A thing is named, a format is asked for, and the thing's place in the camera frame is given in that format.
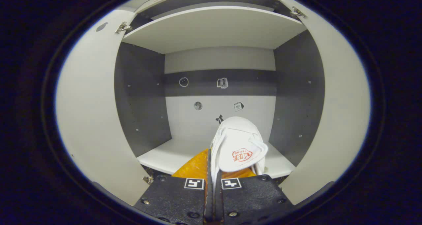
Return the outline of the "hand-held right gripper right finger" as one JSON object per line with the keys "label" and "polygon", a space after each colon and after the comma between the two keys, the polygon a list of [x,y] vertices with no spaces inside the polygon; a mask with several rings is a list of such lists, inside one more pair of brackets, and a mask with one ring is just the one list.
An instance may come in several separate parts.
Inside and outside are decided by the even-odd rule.
{"label": "hand-held right gripper right finger", "polygon": [[294,205],[269,175],[219,178],[214,219],[222,225],[265,225],[283,219]]}

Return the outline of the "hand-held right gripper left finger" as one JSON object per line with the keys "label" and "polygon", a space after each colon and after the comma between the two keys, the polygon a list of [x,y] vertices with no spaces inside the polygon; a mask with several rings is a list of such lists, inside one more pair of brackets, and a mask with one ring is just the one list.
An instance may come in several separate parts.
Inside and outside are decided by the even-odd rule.
{"label": "hand-held right gripper left finger", "polygon": [[135,208],[162,221],[177,225],[206,225],[213,222],[212,186],[208,149],[203,150],[173,175],[155,175]]}

